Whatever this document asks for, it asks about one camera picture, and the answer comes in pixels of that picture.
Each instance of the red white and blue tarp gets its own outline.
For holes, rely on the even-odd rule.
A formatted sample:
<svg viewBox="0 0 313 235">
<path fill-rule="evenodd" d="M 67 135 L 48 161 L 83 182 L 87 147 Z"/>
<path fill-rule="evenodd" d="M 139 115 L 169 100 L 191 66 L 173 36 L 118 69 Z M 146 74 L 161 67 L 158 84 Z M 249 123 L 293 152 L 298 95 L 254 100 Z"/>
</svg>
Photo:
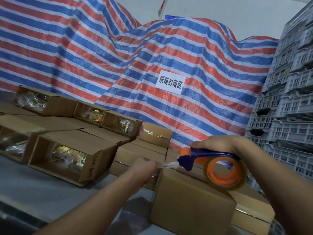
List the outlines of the red white and blue tarp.
<svg viewBox="0 0 313 235">
<path fill-rule="evenodd" d="M 141 25 L 113 0 L 0 0 L 0 89 L 93 102 L 170 128 L 183 146 L 244 134 L 277 44 L 238 42 L 209 19 Z M 181 95 L 155 88 L 161 70 L 186 77 Z"/>
</svg>

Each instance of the sign with chinese characters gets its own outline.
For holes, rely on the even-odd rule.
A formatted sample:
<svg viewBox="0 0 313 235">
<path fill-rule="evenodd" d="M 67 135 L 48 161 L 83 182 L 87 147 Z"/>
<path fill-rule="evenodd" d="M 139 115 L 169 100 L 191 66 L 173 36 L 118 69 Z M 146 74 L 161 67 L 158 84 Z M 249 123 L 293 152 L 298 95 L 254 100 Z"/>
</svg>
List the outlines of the sign with chinese characters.
<svg viewBox="0 0 313 235">
<path fill-rule="evenodd" d="M 157 79 L 156 88 L 180 95 L 184 87 L 186 77 L 161 70 Z"/>
</svg>

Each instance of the blue object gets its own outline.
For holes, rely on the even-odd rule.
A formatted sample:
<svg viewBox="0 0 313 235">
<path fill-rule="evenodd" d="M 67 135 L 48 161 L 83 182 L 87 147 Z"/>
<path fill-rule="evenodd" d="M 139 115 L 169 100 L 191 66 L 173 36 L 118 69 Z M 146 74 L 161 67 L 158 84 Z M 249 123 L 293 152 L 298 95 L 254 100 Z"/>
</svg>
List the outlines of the blue object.
<svg viewBox="0 0 313 235">
<path fill-rule="evenodd" d="M 165 19 L 166 20 L 171 20 L 171 19 L 175 19 L 175 18 L 183 18 L 181 16 L 169 16 L 169 15 L 165 15 Z"/>
<path fill-rule="evenodd" d="M 217 152 L 212 151 L 208 149 L 195 149 L 190 148 L 191 155 L 182 155 L 180 156 L 177 161 L 180 166 L 182 166 L 186 171 L 191 171 L 194 165 L 194 161 L 196 158 L 201 157 L 230 157 L 236 161 L 239 161 L 240 158 L 232 153 L 223 153 L 223 152 Z"/>
</svg>

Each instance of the finger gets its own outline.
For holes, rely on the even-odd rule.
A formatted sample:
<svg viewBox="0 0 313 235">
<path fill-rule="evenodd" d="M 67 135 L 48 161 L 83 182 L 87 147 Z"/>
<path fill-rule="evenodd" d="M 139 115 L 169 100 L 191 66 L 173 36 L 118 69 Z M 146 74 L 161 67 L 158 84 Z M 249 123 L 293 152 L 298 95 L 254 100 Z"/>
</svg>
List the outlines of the finger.
<svg viewBox="0 0 313 235">
<path fill-rule="evenodd" d="M 192 148 L 195 148 L 195 149 L 203 149 L 203 148 L 205 148 L 204 141 L 190 142 L 190 143 L 188 143 L 188 145 L 190 147 L 192 147 Z"/>
</svg>

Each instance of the person's right hand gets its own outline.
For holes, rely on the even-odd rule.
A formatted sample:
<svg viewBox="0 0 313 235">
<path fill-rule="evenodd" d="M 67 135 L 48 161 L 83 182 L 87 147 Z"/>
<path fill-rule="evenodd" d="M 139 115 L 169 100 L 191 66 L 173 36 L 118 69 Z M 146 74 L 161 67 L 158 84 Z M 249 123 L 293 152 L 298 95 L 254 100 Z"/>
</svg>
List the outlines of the person's right hand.
<svg viewBox="0 0 313 235">
<path fill-rule="evenodd" d="M 209 149 L 213 151 L 236 154 L 236 144 L 244 137 L 236 135 L 214 135 L 203 141 L 190 142 L 188 145 L 195 149 Z"/>
</svg>

